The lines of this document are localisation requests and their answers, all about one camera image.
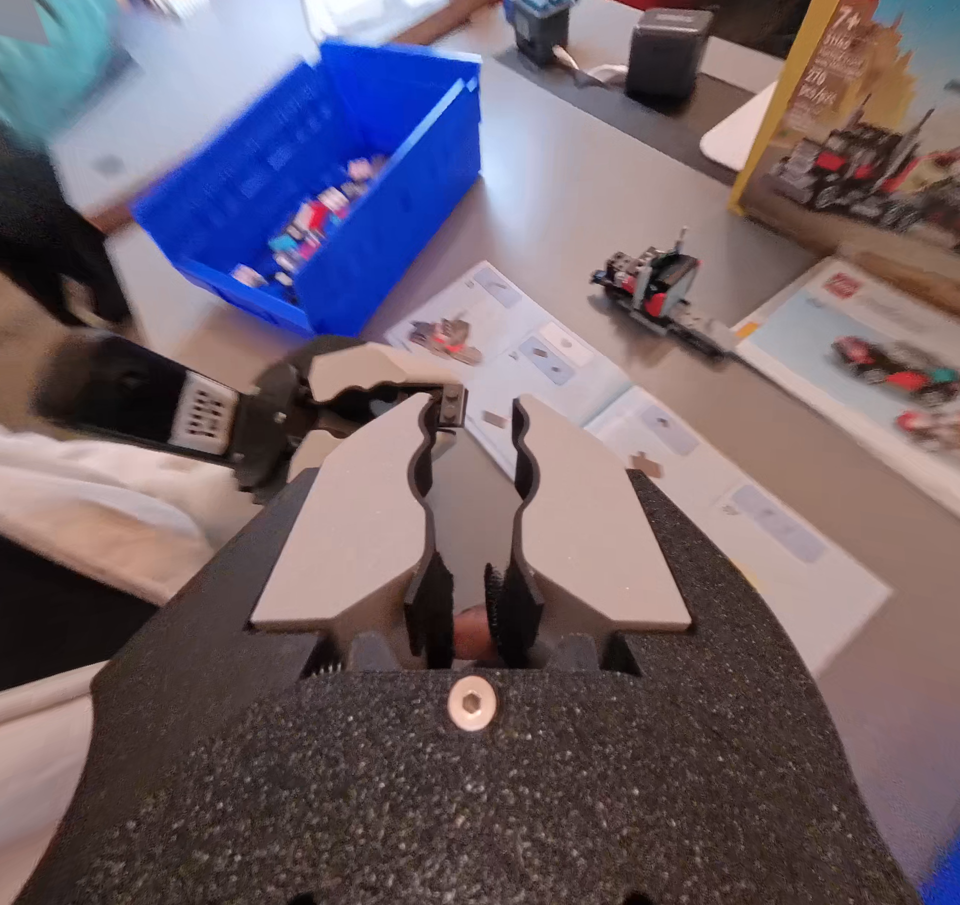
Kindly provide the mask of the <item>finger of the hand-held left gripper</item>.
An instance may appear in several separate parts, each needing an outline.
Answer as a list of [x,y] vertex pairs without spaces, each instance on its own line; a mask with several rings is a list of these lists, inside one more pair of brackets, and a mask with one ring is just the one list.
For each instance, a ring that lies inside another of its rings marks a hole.
[[382,410],[344,438],[331,431],[311,431],[294,453],[289,471],[293,480],[307,468],[344,469],[355,480],[387,473],[406,476],[435,445],[436,395],[415,392]]
[[364,342],[314,357],[307,382],[314,402],[324,405],[350,390],[370,393],[380,386],[397,386],[428,391],[461,386],[462,378],[450,360],[423,349],[411,352]]

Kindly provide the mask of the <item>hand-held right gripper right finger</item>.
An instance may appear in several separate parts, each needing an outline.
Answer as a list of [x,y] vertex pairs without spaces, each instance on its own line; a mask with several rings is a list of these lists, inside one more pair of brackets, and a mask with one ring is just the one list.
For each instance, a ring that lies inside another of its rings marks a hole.
[[534,395],[512,405],[511,651],[681,634],[692,616],[618,456]]

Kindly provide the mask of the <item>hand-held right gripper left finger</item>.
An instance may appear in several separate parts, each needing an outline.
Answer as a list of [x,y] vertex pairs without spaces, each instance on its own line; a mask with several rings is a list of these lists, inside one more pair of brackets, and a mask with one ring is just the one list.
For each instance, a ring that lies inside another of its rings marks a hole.
[[411,396],[322,461],[249,617],[258,632],[325,633],[346,652],[378,632],[411,654],[404,596],[433,552],[413,467],[430,451],[430,396]]

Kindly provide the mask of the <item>pile of lego bricks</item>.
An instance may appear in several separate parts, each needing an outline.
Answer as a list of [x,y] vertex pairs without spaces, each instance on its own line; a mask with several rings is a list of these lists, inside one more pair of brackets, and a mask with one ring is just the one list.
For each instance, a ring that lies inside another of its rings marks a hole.
[[295,277],[351,215],[384,171],[390,155],[376,153],[351,159],[346,178],[299,203],[293,215],[267,242],[268,261],[261,266],[239,263],[230,277],[251,289],[274,288],[288,303],[298,304]]

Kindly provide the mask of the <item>blue plastic bin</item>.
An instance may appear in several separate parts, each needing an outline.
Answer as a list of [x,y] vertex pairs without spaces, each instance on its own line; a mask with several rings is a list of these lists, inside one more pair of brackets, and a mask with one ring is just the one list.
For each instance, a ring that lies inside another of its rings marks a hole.
[[[330,39],[131,207],[188,281],[301,336],[357,335],[481,173],[481,62]],[[270,247],[309,202],[386,158],[309,257]]]

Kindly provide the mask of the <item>lego truck model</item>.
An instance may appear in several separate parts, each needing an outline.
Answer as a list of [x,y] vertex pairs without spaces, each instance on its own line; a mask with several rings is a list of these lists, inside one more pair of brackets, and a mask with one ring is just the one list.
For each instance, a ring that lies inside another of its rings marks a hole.
[[702,261],[685,251],[687,231],[681,228],[674,243],[664,249],[650,246],[638,256],[615,252],[594,270],[589,282],[647,331],[723,362],[735,353],[738,339],[730,327],[690,301]]

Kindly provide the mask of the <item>person's left forearm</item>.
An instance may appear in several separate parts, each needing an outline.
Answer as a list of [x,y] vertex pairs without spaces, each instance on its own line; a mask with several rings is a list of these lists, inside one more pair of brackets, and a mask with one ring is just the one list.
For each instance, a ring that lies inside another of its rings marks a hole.
[[2,536],[158,607],[259,510],[226,467],[1,429]]

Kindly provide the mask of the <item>open lego instruction booklet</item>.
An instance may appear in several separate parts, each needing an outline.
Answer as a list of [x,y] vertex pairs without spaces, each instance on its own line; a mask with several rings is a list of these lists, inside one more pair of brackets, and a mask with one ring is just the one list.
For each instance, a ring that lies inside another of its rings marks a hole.
[[462,372],[465,429],[513,478],[513,399],[530,393],[643,471],[766,602],[819,679],[891,590],[488,262],[384,334]]

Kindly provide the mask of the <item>closed lego instruction booklet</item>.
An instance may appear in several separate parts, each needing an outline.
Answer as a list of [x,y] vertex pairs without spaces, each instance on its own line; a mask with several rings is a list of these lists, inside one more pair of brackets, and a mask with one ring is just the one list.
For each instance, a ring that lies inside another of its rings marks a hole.
[[738,357],[959,514],[958,302],[817,263],[735,327]]

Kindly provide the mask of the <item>lego set cardboard box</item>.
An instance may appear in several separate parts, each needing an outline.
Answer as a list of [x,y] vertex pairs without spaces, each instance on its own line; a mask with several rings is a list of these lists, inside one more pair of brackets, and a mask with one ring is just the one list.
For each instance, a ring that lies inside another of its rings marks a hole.
[[958,261],[959,0],[811,0],[733,209],[810,248]]

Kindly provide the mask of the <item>person's right hand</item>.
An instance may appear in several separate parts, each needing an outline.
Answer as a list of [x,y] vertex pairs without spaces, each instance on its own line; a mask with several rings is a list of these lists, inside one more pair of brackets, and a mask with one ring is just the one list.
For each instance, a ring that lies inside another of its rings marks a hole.
[[453,617],[454,659],[461,661],[496,661],[498,648],[491,634],[488,614],[483,604],[475,604]]

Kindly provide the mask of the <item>grey battery charger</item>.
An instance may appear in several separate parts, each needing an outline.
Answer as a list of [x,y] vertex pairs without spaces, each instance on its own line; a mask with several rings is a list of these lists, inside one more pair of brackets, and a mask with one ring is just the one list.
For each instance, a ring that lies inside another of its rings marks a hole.
[[557,63],[556,49],[567,50],[570,13],[577,0],[502,0],[519,54],[544,69]]

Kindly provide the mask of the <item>black cube charger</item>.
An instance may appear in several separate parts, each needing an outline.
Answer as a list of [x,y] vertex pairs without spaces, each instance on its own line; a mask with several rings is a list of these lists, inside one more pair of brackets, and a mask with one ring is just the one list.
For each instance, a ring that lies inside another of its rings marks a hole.
[[636,102],[687,100],[713,25],[710,10],[644,10],[630,35],[625,95]]

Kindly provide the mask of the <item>white stand base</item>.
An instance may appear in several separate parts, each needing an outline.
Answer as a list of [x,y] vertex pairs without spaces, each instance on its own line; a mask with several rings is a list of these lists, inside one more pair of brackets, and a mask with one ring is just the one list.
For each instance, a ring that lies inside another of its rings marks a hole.
[[740,174],[760,133],[776,88],[777,83],[772,82],[704,133],[700,141],[702,156],[735,176]]

